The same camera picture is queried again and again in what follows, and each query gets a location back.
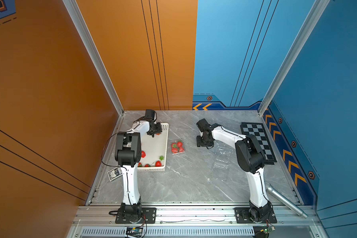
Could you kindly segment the clear plastic clamshell container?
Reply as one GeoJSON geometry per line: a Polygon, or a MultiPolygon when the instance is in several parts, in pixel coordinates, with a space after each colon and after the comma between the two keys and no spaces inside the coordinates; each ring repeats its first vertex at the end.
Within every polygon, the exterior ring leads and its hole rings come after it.
{"type": "Polygon", "coordinates": [[[174,140],[169,143],[172,154],[180,154],[185,152],[185,146],[183,140],[174,140]]]}
{"type": "Polygon", "coordinates": [[[212,176],[214,178],[220,178],[227,175],[229,171],[229,155],[228,149],[222,146],[214,147],[215,160],[212,166],[212,176]]]}

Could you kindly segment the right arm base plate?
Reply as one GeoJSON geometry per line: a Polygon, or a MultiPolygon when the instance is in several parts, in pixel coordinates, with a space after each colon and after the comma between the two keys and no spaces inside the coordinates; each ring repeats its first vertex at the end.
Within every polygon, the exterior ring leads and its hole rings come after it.
{"type": "Polygon", "coordinates": [[[235,217],[238,224],[276,224],[276,215],[272,208],[269,209],[256,209],[247,207],[234,208],[235,217]]]}

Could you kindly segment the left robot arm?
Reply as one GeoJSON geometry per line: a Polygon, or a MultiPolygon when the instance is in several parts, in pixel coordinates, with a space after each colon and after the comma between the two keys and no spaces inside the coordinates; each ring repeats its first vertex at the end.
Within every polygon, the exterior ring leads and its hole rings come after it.
{"type": "Polygon", "coordinates": [[[122,219],[138,223],[142,219],[142,205],[137,185],[137,168],[142,157],[141,137],[154,137],[161,133],[161,124],[156,122],[154,110],[147,109],[127,131],[116,134],[115,161],[123,176],[124,196],[118,214],[122,219]]]}

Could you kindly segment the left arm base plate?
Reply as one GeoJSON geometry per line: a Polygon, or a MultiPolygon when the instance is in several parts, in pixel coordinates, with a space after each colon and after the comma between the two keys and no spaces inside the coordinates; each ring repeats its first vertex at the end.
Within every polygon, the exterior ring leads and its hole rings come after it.
{"type": "Polygon", "coordinates": [[[155,207],[142,207],[133,209],[130,206],[121,207],[117,211],[116,224],[155,224],[156,222],[155,207]]]}

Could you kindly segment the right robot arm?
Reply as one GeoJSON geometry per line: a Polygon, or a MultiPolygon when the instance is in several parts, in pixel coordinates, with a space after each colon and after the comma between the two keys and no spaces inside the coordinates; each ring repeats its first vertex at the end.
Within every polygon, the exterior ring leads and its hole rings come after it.
{"type": "Polygon", "coordinates": [[[277,223],[273,205],[268,199],[264,183],[264,153],[254,135],[243,135],[225,129],[220,124],[209,124],[206,119],[196,123],[200,135],[196,137],[198,147],[208,149],[214,141],[221,141],[236,151],[239,167],[246,173],[250,189],[250,208],[237,212],[240,218],[245,216],[248,222],[277,223]]]}

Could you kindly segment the white perforated plastic basket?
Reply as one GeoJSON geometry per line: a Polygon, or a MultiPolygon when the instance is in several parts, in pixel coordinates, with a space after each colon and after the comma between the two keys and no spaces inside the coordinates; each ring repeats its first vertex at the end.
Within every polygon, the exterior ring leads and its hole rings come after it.
{"type": "Polygon", "coordinates": [[[144,158],[141,158],[142,167],[138,167],[138,172],[163,172],[165,171],[167,161],[167,145],[169,124],[161,123],[162,133],[154,137],[143,135],[141,137],[141,149],[146,153],[144,158]],[[155,163],[160,161],[161,167],[156,167],[155,163]]]}

